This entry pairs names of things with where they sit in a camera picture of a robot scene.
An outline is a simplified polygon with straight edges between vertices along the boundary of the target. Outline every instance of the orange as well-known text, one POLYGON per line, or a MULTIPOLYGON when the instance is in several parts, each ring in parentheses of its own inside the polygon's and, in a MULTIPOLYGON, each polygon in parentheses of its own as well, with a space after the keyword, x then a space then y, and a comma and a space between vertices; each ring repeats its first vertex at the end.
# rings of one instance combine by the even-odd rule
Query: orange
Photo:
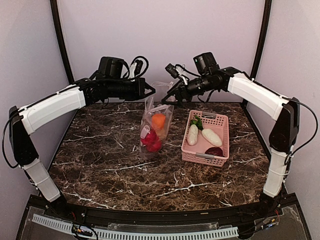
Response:
POLYGON ((166 116, 162 113, 157 113, 152 116, 152 127, 156 130, 163 129, 165 126, 166 116))

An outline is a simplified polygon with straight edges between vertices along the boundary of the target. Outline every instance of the brown marble surface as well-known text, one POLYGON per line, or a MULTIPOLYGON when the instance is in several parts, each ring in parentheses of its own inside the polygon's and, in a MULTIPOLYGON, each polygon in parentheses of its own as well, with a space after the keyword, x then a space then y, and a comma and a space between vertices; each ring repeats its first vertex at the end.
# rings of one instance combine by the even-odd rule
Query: brown marble surface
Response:
POLYGON ((68 202, 136 211, 188 211, 257 202, 269 162, 239 103, 185 103, 174 109, 166 144, 139 157, 144 103, 80 109, 50 168, 68 202), (230 157, 223 167, 182 160, 189 111, 229 117, 230 157))

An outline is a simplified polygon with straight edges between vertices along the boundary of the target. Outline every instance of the white wall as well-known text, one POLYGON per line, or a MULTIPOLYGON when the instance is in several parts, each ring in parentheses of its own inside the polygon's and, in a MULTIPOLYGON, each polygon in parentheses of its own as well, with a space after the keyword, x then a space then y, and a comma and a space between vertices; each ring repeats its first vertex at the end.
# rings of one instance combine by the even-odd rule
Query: white wall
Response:
MULTIPOLYGON (((10 107, 32 103, 64 88, 68 80, 59 53, 49 0, 1 1, 0 129, 10 107)), ((71 119, 61 117, 39 129, 32 140, 47 167, 71 119)), ((14 164, 9 138, 6 153, 14 164)), ((26 203, 36 191, 24 172, 9 168, 0 154, 0 238, 13 240, 26 203)))
MULTIPOLYGON (((171 82, 168 63, 197 72, 193 57, 213 52, 221 67, 251 71, 264 0, 59 0, 76 79, 90 76, 102 56, 147 57, 149 83, 171 82)), ((240 101, 215 93, 212 101, 240 101)))
MULTIPOLYGON (((257 80, 309 105, 320 118, 320 1, 273 1, 270 24, 257 80)), ((250 105, 249 110, 268 142, 274 125, 270 118, 250 105)), ((312 115, 301 107, 296 146, 315 130, 312 115)), ((320 134, 293 158, 286 187, 296 192, 312 239, 320 239, 320 134)))

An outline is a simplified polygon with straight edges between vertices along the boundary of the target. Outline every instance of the pink plastic basket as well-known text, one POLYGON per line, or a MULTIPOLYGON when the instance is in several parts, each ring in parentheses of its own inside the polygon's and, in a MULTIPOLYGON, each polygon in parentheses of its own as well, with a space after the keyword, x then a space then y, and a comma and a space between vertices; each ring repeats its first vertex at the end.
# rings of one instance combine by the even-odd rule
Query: pink plastic basket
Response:
POLYGON ((186 124, 181 150, 182 160, 199 164, 211 165, 215 167, 222 167, 229 158, 228 117, 226 115, 220 115, 211 112, 191 110, 188 122, 186 124), (205 154, 206 150, 212 148, 213 145, 202 136, 200 130, 198 132, 198 140, 196 145, 190 146, 188 144, 187 135, 189 132, 190 121, 196 119, 195 115, 197 115, 201 119, 202 126, 204 129, 212 129, 221 138, 221 148, 224 156, 214 156, 210 154, 205 154))

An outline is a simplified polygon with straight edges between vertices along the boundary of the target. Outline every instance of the white vegetable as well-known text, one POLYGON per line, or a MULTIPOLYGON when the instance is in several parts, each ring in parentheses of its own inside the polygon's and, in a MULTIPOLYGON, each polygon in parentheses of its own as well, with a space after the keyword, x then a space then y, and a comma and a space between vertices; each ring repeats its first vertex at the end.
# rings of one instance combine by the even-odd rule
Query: white vegetable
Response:
POLYGON ((209 143, 216 147, 221 147, 222 146, 222 141, 220 137, 212 131, 210 128, 205 128, 202 130, 202 136, 207 140, 209 143))
POLYGON ((198 141, 198 128, 196 125, 192 124, 189 127, 188 135, 186 136, 186 140, 190 146, 193 146, 198 141))

